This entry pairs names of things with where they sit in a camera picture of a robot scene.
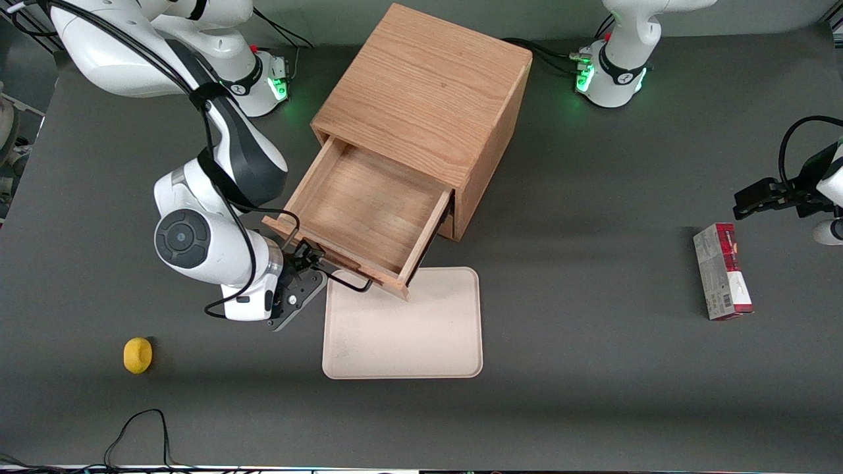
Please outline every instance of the beige tray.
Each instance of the beige tray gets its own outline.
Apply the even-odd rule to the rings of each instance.
[[[356,275],[337,277],[362,285]],[[468,267],[419,268],[409,302],[328,282],[322,370],[332,379],[450,379],[483,368],[480,285]]]

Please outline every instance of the wooden cabinet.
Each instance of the wooden cabinet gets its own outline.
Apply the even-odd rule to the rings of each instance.
[[[531,60],[393,4],[311,123],[323,148],[287,204],[299,236],[407,299],[433,233],[462,238],[513,135]],[[285,216],[264,223],[293,228]]]

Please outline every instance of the open drawer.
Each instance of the open drawer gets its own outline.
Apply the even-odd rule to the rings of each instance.
[[[402,299],[407,285],[446,216],[452,188],[383,156],[329,137],[287,206],[298,215],[305,239],[325,259]],[[264,224],[285,238],[293,219]]]

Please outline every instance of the gray table surface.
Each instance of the gray table surface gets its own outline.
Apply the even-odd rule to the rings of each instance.
[[[277,334],[202,315],[218,288],[152,244],[153,183],[203,146],[198,115],[64,67],[0,230],[0,450],[95,462],[130,415],[159,407],[186,463],[841,471],[841,250],[812,241],[817,218],[738,223],[756,313],[716,323],[691,244],[733,220],[736,190],[776,173],[792,122],[843,110],[832,47],[823,27],[668,38],[620,110],[536,62],[464,240],[436,240],[424,262],[480,274],[472,380],[327,379],[324,295]],[[317,154],[309,121],[355,52],[305,51],[292,101],[255,120],[291,170],[274,204]],[[839,133],[805,126],[792,169]],[[136,336],[159,344],[143,376],[121,364]],[[156,463],[160,448],[144,418],[115,459]]]

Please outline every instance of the red and white box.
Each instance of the red and white box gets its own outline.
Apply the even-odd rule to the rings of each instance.
[[[744,275],[738,265],[734,224],[713,224],[694,236],[708,319],[723,321],[753,312]]]

